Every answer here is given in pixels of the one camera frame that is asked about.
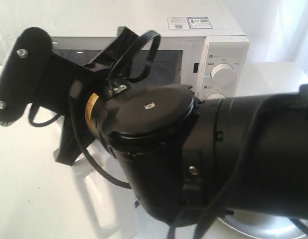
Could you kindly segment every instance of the white sticker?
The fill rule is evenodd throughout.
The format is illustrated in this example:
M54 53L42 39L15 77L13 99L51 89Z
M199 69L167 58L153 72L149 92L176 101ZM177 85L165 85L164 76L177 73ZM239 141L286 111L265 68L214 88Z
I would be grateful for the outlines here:
M188 17L190 29L213 29L208 17Z
M168 28L171 30L190 29L187 17L168 17Z

